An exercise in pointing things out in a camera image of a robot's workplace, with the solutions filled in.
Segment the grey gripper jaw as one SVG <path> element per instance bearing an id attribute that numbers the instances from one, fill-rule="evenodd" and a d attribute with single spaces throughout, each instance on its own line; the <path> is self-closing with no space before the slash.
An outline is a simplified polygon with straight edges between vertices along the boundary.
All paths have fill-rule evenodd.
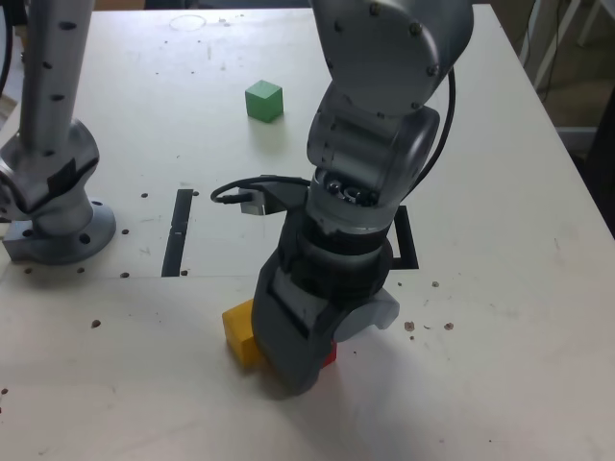
<path id="1" fill-rule="evenodd" d="M 369 327 L 384 330 L 390 327 L 400 312 L 400 304 L 385 288 L 377 292 L 367 303 L 350 312 L 337 326 L 332 339 L 341 343 Z"/>
<path id="2" fill-rule="evenodd" d="M 332 329 L 319 330 L 329 302 L 296 285 L 272 253 L 258 274 L 252 329 L 259 350 L 291 395 L 315 384 L 332 350 Z"/>

